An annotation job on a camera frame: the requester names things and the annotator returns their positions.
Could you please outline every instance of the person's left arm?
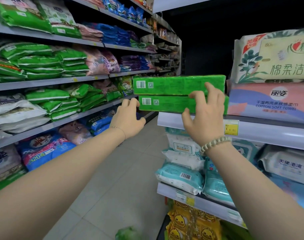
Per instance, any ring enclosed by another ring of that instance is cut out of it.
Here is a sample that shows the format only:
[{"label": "person's left arm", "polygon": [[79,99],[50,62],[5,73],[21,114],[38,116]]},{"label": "person's left arm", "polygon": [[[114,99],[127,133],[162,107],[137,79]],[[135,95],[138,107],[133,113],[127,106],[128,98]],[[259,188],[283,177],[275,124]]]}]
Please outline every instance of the person's left arm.
[{"label": "person's left arm", "polygon": [[98,165],[145,119],[136,99],[123,100],[110,128],[27,173],[0,191],[0,240],[42,239],[81,193]]}]

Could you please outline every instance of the person's left hand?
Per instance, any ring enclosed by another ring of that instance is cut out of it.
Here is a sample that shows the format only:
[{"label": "person's left hand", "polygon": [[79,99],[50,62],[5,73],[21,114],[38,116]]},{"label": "person's left hand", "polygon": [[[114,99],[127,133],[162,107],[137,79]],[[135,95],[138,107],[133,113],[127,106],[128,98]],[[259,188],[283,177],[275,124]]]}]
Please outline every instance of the person's left hand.
[{"label": "person's left hand", "polygon": [[124,99],[112,118],[110,128],[112,126],[120,128],[124,132],[126,139],[138,134],[146,122],[143,117],[140,120],[136,119],[136,107],[139,106],[140,103],[135,98],[131,100]]}]

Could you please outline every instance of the yellow label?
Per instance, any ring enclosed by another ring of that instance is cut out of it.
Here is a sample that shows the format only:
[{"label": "yellow label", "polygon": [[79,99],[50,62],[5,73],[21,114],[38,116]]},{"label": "yellow label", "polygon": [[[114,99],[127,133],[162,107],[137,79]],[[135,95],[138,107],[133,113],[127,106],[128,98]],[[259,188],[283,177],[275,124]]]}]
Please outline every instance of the yellow label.
[{"label": "yellow label", "polygon": [[262,40],[250,73],[262,79],[304,79],[304,35]]},{"label": "yellow label", "polygon": [[194,198],[186,197],[186,204],[194,207]]},{"label": "yellow label", "polygon": [[239,125],[233,124],[225,124],[225,132],[226,135],[237,136],[239,132]]}]

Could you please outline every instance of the tiled floor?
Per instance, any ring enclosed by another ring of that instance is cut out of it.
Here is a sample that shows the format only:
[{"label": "tiled floor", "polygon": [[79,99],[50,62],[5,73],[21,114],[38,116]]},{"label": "tiled floor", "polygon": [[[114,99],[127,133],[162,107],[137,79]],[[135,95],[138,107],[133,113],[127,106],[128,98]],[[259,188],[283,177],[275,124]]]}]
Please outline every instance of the tiled floor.
[{"label": "tiled floor", "polygon": [[157,117],[99,165],[92,179],[44,240],[112,240],[135,226],[155,240],[167,213],[154,172],[168,141]]}]

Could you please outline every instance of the red heart logo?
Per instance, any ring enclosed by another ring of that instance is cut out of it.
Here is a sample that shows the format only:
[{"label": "red heart logo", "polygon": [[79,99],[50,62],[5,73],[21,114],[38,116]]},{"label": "red heart logo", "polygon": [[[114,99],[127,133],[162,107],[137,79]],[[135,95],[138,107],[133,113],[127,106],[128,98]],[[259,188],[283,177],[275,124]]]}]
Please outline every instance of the red heart logo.
[{"label": "red heart logo", "polygon": [[301,41],[299,41],[299,42],[293,44],[293,50],[297,51],[297,49],[298,49],[298,47],[300,46],[300,44],[301,44]]}]

